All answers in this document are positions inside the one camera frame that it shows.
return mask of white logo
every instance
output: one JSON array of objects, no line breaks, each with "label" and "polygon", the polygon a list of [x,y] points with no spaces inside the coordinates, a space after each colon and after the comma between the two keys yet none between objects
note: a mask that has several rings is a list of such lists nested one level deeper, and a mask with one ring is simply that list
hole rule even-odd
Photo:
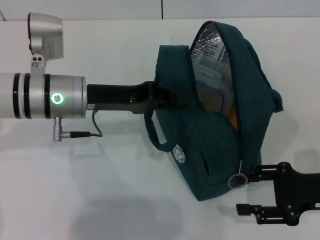
[{"label": "white logo", "polygon": [[186,161],[186,156],[182,148],[177,144],[172,150],[173,156],[175,160],[177,160],[179,163],[184,164]]}]

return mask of cooler bag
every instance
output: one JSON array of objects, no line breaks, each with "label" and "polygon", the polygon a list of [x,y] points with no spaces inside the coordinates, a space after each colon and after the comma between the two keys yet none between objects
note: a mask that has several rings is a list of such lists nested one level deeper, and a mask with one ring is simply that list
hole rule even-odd
[{"label": "cooler bag", "polygon": [[155,111],[165,143],[153,112],[144,120],[151,142],[172,153],[194,196],[203,201],[244,186],[261,164],[272,114],[283,110],[252,45],[236,27],[208,21],[190,49],[160,46],[154,81],[187,97],[185,107]]}]

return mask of black cable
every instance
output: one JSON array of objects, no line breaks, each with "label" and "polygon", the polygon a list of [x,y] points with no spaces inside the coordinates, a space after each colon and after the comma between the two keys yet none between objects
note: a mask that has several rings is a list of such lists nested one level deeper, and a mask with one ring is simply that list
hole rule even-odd
[{"label": "black cable", "polygon": [[2,17],[3,21],[7,21],[7,19],[5,18],[5,16],[2,14],[1,10],[0,10],[0,16]]},{"label": "black cable", "polygon": [[96,130],[99,132],[99,134],[96,134],[96,133],[90,133],[90,136],[92,137],[99,137],[99,138],[102,138],[103,137],[103,134],[101,132],[101,130],[99,129],[97,123],[96,123],[96,120],[95,120],[95,114],[98,112],[98,110],[93,110],[92,111],[92,122],[93,122],[93,125],[95,126]]}]

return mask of metal ring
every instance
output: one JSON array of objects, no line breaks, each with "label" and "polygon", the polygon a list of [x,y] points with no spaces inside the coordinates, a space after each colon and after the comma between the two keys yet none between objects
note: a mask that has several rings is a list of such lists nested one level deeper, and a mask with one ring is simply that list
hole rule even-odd
[{"label": "metal ring", "polygon": [[[234,177],[236,177],[236,176],[244,177],[244,179],[245,179],[244,184],[242,184],[242,185],[240,185],[240,186],[231,186],[231,181],[232,181],[232,179],[234,179]],[[231,188],[231,189],[240,189],[240,188],[243,188],[243,187],[244,187],[245,185],[247,185],[247,184],[248,184],[248,178],[247,178],[247,176],[244,175],[243,173],[234,174],[234,175],[232,175],[231,177],[229,177],[229,180],[228,180],[228,186],[229,186],[229,188]]]}]

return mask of orange object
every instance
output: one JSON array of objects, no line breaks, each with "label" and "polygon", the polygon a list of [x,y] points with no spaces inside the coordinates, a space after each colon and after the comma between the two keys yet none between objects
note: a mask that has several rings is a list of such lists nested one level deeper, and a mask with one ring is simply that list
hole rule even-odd
[{"label": "orange object", "polygon": [[238,133],[238,124],[237,124],[237,114],[235,105],[232,106],[231,112],[229,114],[229,121],[234,127],[235,131]]}]

